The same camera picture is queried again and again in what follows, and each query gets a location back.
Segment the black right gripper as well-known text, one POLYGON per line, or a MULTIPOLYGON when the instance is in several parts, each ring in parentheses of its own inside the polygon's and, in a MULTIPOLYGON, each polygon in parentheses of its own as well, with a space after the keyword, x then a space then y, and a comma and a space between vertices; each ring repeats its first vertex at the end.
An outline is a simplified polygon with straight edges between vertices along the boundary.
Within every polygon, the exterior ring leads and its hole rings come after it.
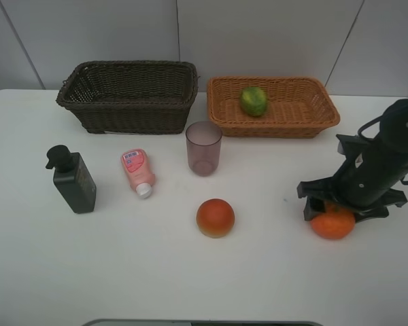
POLYGON ((324 201, 335 202, 353 211, 355 222, 389 216, 387 206, 402 207, 408 202, 404 192, 392 187, 408 173, 408 153, 397 151, 380 138, 370 141, 338 134, 345 161, 327 178, 302 181, 299 198, 307 198, 303 216, 312 221, 326 212, 324 201))

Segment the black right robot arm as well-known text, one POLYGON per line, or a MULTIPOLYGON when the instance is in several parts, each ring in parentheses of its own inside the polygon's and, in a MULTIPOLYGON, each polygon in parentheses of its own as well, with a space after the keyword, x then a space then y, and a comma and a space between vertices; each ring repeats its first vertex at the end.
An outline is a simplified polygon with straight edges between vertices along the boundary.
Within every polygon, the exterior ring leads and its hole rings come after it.
POLYGON ((335 204, 354 214, 356 222, 385 218, 388 207, 407 203, 398 182, 408 185, 408 98, 361 126, 355 136, 339 134, 338 152, 345 157, 328 178, 302 181, 299 198, 306 198, 305 221, 312 221, 335 204))

